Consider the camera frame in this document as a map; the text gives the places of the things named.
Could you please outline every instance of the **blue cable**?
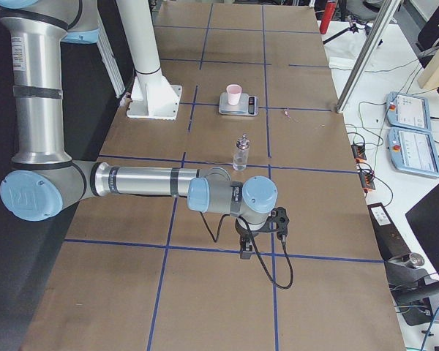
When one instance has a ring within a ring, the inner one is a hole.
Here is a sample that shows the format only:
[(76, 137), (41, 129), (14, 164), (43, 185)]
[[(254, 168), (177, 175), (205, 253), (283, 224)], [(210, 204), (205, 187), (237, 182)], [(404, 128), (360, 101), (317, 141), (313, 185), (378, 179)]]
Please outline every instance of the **blue cable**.
[(424, 345), (426, 344), (427, 337), (429, 336), (429, 332), (431, 331), (431, 327), (434, 324), (434, 321), (435, 321), (436, 317), (438, 316), (438, 313), (439, 313), (439, 307), (436, 309), (436, 312), (434, 312), (434, 315), (432, 316), (432, 319), (431, 319), (431, 323), (429, 324), (429, 327), (426, 331), (426, 334), (424, 334), (423, 344), (421, 344), (420, 350), (424, 349)]

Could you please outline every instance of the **white cup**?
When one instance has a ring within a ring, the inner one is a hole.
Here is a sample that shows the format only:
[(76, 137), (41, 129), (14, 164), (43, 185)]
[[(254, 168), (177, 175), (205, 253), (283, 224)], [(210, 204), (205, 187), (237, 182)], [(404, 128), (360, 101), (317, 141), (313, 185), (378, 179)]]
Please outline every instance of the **white cup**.
[(230, 84), (226, 87), (226, 92), (228, 93), (228, 104), (232, 106), (237, 105), (241, 99), (241, 86), (238, 86), (237, 84)]

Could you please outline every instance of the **brown table surface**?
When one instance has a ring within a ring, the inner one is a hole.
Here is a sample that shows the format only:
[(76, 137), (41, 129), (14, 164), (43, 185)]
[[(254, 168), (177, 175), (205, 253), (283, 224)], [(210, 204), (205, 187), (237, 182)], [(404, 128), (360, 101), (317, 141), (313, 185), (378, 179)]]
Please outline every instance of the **brown table surface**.
[[(22, 350), (403, 350), (313, 10), (168, 1), (155, 33), (163, 74), (183, 85), (178, 117), (121, 108), (100, 161), (268, 176), (290, 217), (294, 285), (279, 290), (255, 256), (239, 259), (232, 219), (215, 244), (184, 199), (88, 199)], [(258, 116), (218, 113), (229, 83), (258, 96)], [(243, 132), (249, 164), (236, 172)], [(279, 242), (257, 244), (285, 284)]]

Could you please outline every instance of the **blue framed tablet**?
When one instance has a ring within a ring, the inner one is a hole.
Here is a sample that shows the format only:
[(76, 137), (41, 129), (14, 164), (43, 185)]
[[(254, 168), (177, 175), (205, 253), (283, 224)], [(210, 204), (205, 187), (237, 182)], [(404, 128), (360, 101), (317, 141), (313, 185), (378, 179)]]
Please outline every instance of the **blue framed tablet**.
[(396, 169), (439, 177), (439, 157), (430, 132), (392, 127), (387, 139), (390, 158)]
[(420, 131), (431, 130), (429, 103), (425, 97), (391, 92), (386, 101), (390, 125)]

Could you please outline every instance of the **white table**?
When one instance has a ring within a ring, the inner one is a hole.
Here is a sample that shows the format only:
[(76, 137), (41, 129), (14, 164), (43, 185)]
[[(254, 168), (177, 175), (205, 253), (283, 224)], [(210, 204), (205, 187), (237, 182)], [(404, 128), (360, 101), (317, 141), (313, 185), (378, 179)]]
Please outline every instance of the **white table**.
[[(323, 35), (323, 39), (327, 39), (347, 27), (349, 27), (348, 23), (331, 22), (327, 34)], [(366, 34), (364, 30), (355, 34), (351, 32), (345, 33), (325, 45), (327, 57), (329, 59), (336, 57), (356, 60), (365, 39)], [(366, 71), (392, 69), (414, 60), (416, 60), (416, 55), (412, 51), (399, 26), (391, 24), (383, 35), (383, 44), (375, 51)], [(407, 83), (401, 92), (406, 93), (413, 76), (419, 76), (419, 74), (421, 74), (422, 69), (420, 70), (420, 68), (421, 65), (418, 61), (414, 61), (405, 67), (390, 72), (365, 72), (344, 110), (345, 123), (356, 126), (357, 132), (364, 136), (367, 143), (376, 143), (376, 136), (360, 128), (361, 120), (358, 117), (359, 103), (361, 101), (383, 103), (386, 101), (387, 93), (390, 91), (400, 91), (405, 82)], [(332, 69), (332, 77), (338, 95), (341, 94), (349, 75), (350, 69)], [(422, 92), (422, 89), (419, 87), (417, 79), (415, 78), (408, 93), (417, 94), (419, 92)], [(428, 91), (420, 94), (420, 96), (429, 99), (431, 116), (439, 117), (439, 95), (437, 91)], [(386, 149), (386, 135), (390, 126), (387, 122), (384, 123), (383, 121), (384, 113), (385, 106), (361, 105), (361, 115), (363, 117), (364, 126), (377, 135), (380, 133), (380, 136), (384, 139), (384, 145), (379, 148), (377, 153), (374, 146), (367, 146), (367, 163), (372, 166), (376, 164), (375, 175), (385, 181), (394, 192), (394, 199), (386, 210), (402, 237), (412, 252), (418, 252), (426, 259), (427, 257), (423, 249), (420, 247), (413, 231), (408, 225), (405, 214), (439, 183), (439, 178), (410, 175), (401, 173), (394, 168)], [(352, 126), (347, 126), (347, 130), (349, 132), (355, 132), (355, 128)], [(435, 140), (439, 141), (439, 121), (432, 121), (432, 135)], [(353, 140), (353, 136), (354, 135), (349, 135), (350, 140)], [(436, 149), (439, 154), (439, 145), (436, 145)], [(390, 191), (377, 180), (375, 181), (375, 185), (376, 191), (370, 192), (367, 195), (367, 203), (381, 202), (382, 204), (387, 204), (391, 197)], [(429, 260), (427, 260), (424, 268), (428, 273), (435, 272)], [(418, 349), (424, 337), (421, 331), (426, 330), (428, 324), (410, 327), (405, 323), (401, 315), (399, 315), (399, 323), (405, 345)], [(434, 350), (434, 346), (439, 345), (439, 324), (435, 324), (432, 327), (432, 332), (434, 336), (428, 338), (424, 348), (426, 350)]]

